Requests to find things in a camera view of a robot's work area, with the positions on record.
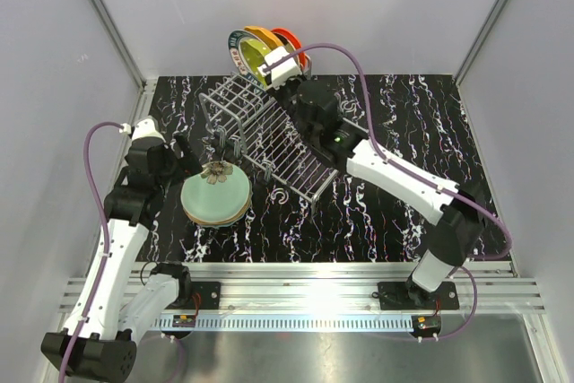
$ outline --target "dish rack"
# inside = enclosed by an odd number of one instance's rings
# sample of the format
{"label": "dish rack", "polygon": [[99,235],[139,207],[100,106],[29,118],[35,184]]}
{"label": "dish rack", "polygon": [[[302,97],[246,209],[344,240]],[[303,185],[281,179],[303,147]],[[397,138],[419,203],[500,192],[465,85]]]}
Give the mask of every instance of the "dish rack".
{"label": "dish rack", "polygon": [[199,95],[207,131],[230,145],[264,172],[310,203],[311,217],[325,189],[338,175],[325,167],[301,141],[279,104],[257,83],[233,73]]}

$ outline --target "black mounting plate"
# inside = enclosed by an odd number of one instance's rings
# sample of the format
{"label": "black mounting plate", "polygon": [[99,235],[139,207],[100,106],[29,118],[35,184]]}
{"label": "black mounting plate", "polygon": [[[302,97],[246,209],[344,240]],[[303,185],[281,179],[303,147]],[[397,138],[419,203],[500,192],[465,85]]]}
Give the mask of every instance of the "black mounting plate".
{"label": "black mounting plate", "polygon": [[[460,309],[458,303],[457,287],[452,282],[443,282],[436,290],[440,299],[440,309]],[[380,282],[373,298],[378,299],[381,310],[401,311],[406,309],[423,309],[433,311],[437,308],[435,300],[429,300],[423,307],[416,307],[409,298],[404,282]]]}
{"label": "black mounting plate", "polygon": [[[192,296],[194,293],[198,293],[201,297],[202,309],[219,309],[219,299],[222,296],[222,284],[220,282],[191,282],[191,292]],[[196,304],[192,298],[182,306],[173,307],[169,306],[167,309],[191,309],[196,310]]]}

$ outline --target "metal floor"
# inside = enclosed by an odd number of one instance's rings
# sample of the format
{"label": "metal floor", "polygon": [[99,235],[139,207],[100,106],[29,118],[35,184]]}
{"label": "metal floor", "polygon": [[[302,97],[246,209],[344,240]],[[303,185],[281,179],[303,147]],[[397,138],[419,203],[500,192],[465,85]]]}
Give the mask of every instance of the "metal floor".
{"label": "metal floor", "polygon": [[[461,317],[443,322],[446,333]],[[149,335],[129,383],[161,383],[177,368],[176,345]],[[210,332],[183,345],[184,369],[171,383],[542,381],[518,316],[477,316],[463,334],[438,343],[403,334]]]}

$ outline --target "white wall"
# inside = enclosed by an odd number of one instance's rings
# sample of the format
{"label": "white wall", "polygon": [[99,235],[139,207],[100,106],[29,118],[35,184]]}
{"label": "white wall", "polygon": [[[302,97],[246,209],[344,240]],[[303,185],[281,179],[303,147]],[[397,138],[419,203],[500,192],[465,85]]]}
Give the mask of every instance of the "white wall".
{"label": "white wall", "polygon": [[[37,382],[42,337],[94,247],[83,138],[128,118],[137,89],[88,0],[0,0],[0,16],[0,370]],[[105,192],[120,138],[93,142]]]}
{"label": "white wall", "polygon": [[510,0],[461,94],[574,379],[574,0]]}
{"label": "white wall", "polygon": [[[303,43],[334,42],[365,71],[453,74],[494,0],[105,0],[142,73],[228,74],[231,30],[287,27]],[[354,73],[312,53],[317,73]]]}

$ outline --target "marble pattern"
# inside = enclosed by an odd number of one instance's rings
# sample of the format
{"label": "marble pattern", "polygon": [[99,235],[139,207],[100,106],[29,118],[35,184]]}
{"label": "marble pattern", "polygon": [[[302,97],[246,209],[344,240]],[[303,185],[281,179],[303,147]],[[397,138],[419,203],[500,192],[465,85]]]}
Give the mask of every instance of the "marble pattern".
{"label": "marble pattern", "polygon": [[[361,85],[354,75],[329,75],[348,118],[366,127]],[[170,139],[185,134],[201,162],[222,157],[205,131],[198,94],[220,76],[162,77],[150,114]],[[449,75],[369,75],[378,141],[429,172],[457,182],[479,181],[494,211],[482,165],[458,91]],[[180,187],[167,195],[139,260],[186,262],[397,262],[416,261],[432,228],[412,207],[383,190],[348,175],[336,178],[310,217],[307,201],[281,184],[250,176],[253,205],[229,228],[193,224],[179,202]],[[504,247],[489,226],[475,248],[477,258]]]}

